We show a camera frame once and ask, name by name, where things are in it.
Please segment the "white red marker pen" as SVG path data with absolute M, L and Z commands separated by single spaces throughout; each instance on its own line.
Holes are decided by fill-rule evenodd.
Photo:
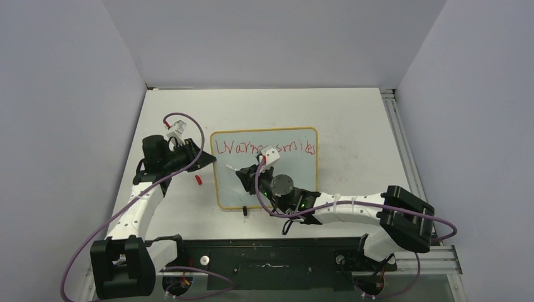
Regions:
M 229 164 L 225 164 L 225 166 L 226 166 L 226 168 L 228 168 L 228 169 L 230 169 L 232 171 L 236 171 L 236 172 L 240 171 L 240 168 L 233 167 L 233 166 L 231 166 Z

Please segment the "yellow-framed whiteboard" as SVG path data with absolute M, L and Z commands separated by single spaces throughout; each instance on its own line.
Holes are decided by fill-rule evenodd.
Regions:
M 210 136 L 210 146 L 211 153 L 217 158 L 213 171 L 217 203 L 221 208 L 260 207 L 257 199 L 245 192 L 236 172 L 226 168 L 225 164 L 236 168 L 257 164 L 257 152 L 268 145 L 277 148 L 281 155 L 274 164 L 275 175 L 286 174 L 297 187 L 309 191 L 317 189 L 318 132 L 315 128 L 216 131 Z

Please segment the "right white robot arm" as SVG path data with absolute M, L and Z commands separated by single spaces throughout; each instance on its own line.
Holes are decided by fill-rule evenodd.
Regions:
M 274 175 L 272 167 L 259 172 L 258 166 L 252 165 L 235 174 L 245 192 L 258 197 L 271 216 L 304 225 L 372 226 L 356 252 L 356 261 L 364 269 L 373 269 L 396 252 L 430 250 L 435 209 L 403 187 L 389 186 L 383 193 L 366 196 L 342 196 L 296 187 L 290 176 Z

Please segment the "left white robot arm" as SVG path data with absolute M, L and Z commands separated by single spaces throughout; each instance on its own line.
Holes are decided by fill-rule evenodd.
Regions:
M 170 175 L 178 171 L 195 172 L 214 162 L 187 138 L 171 136 L 177 146 L 162 135 L 151 135 L 142 141 L 143 159 L 138 163 L 130 195 L 131 207 L 118 218 L 104 240 L 90 248 L 96 295 L 99 299 L 129 298 L 152 294 L 156 274 L 164 266 L 182 270 L 188 254 L 178 247 L 179 235 L 159 237 L 162 247 L 152 247 L 144 237 L 156 208 L 164 199 L 171 183 Z

